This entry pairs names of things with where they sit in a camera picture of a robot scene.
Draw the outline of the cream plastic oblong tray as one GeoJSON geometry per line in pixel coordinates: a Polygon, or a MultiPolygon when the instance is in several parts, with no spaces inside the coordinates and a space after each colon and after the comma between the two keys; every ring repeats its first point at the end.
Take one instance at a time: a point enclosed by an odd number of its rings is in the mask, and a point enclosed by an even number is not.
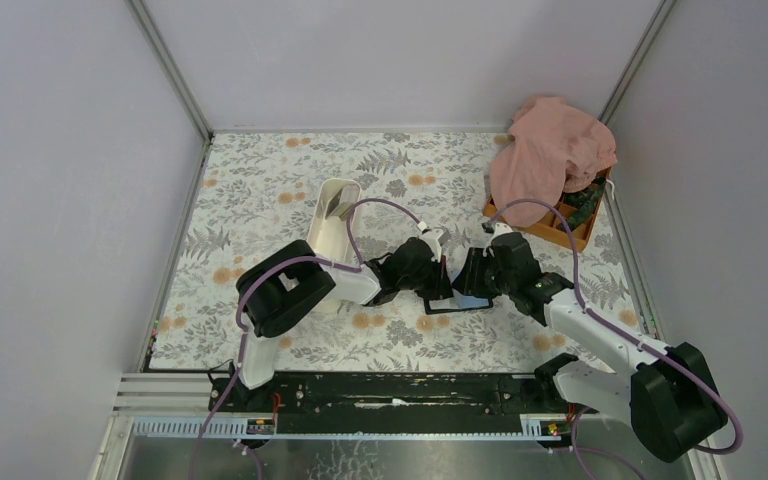
{"type": "Polygon", "coordinates": [[[348,217],[345,221],[334,217],[325,217],[329,200],[347,184],[358,185],[361,196],[361,186],[354,180],[331,178],[321,185],[306,239],[307,244],[313,250],[316,257],[328,260],[336,265],[343,265],[343,268],[336,269],[338,274],[356,273],[358,271],[358,266],[351,264],[353,250],[350,247],[347,233],[348,217]]]}

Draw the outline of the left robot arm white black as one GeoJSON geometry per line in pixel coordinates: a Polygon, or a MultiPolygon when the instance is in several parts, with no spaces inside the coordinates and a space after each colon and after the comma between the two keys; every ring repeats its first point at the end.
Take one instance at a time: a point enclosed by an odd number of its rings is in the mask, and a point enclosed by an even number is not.
{"type": "Polygon", "coordinates": [[[420,237],[358,266],[330,260],[296,240],[243,274],[236,288],[242,339],[235,375],[249,390],[272,380],[280,337],[326,300],[380,306],[402,291],[426,303],[453,297],[444,255],[420,237]]]}

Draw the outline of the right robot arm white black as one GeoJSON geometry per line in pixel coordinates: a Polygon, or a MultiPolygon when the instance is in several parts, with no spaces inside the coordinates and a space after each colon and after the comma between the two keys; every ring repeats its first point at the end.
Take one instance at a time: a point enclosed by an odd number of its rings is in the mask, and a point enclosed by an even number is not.
{"type": "Polygon", "coordinates": [[[608,366],[559,354],[534,376],[551,401],[590,407],[628,425],[656,458],[673,462],[727,425],[729,415],[704,355],[669,346],[609,320],[587,304],[578,281],[545,272],[522,234],[497,233],[468,249],[453,287],[465,296],[507,297],[523,315],[551,328],[608,366]]]}

